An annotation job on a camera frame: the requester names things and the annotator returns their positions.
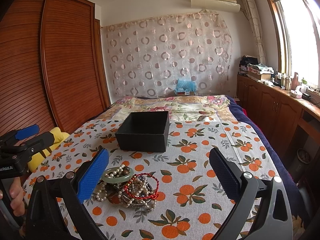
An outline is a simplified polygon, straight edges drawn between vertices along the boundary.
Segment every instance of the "window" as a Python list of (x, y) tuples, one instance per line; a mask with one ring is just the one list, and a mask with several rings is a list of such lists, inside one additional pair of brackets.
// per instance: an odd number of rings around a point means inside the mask
[(278, 32), (279, 72), (299, 74), (308, 85), (320, 87), (319, 8), (305, 0), (268, 0)]

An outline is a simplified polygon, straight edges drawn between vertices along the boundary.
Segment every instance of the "red braided cord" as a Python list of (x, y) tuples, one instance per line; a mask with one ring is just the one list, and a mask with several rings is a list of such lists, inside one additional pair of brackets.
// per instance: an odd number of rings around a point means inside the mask
[(156, 200), (156, 199), (158, 198), (158, 196), (159, 196), (159, 194), (157, 194), (157, 193), (158, 193), (158, 189), (159, 189), (159, 180), (158, 180), (156, 177), (152, 176), (150, 173), (134, 174), (134, 175), (131, 177), (131, 179), (134, 179), (134, 178), (133, 178), (134, 176), (139, 177), (139, 176), (141, 176), (141, 175), (150, 176), (151, 178), (153, 178), (153, 179), (157, 182), (157, 187), (156, 187), (156, 191), (155, 191), (154, 194), (148, 195), (148, 196), (145, 196), (145, 197), (137, 197), (137, 196), (135, 196), (135, 195), (132, 195), (132, 194), (128, 191), (128, 188), (129, 188), (129, 187), (128, 187), (127, 185), (124, 185), (124, 191), (125, 191), (131, 198), (135, 198), (135, 199), (149, 199), (149, 198), (151, 198), (151, 199), (153, 199), (153, 200)]

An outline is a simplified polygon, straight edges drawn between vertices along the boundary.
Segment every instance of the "finger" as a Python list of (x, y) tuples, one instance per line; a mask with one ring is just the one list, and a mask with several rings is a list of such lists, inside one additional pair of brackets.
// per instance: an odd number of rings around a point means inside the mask
[(20, 178), (14, 178), (9, 193), (12, 198), (16, 198), (21, 191), (21, 183)]
[(16, 217), (19, 217), (19, 216), (22, 216), (25, 212), (25, 208), (24, 208), (24, 203), (22, 202), (20, 204), (20, 206), (18, 206), (14, 211), (13, 211), (13, 214), (16, 216)]
[(23, 190), (21, 188), (19, 194), (16, 196), (16, 198), (12, 199), (10, 206), (12, 207), (13, 210), (18, 208), (20, 204), (23, 202)]

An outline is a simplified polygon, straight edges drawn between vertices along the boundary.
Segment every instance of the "curtain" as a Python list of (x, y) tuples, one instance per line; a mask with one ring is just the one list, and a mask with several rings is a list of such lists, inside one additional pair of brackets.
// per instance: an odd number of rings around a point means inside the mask
[(262, 29), (259, 18), (258, 9), (254, 0), (242, 0), (245, 10), (249, 17), (251, 29), (256, 42), (258, 61), (262, 64), (267, 64), (266, 54), (262, 44)]
[(108, 71), (118, 96), (172, 95), (180, 80), (200, 94), (228, 89), (232, 39), (218, 13), (154, 17), (107, 28)]

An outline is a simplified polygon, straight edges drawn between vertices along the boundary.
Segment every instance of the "wardrobe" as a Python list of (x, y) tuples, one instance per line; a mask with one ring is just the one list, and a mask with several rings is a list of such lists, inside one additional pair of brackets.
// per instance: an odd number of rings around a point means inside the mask
[(72, 133), (109, 105), (100, 22), (87, 0), (15, 0), (0, 22), (0, 135)]

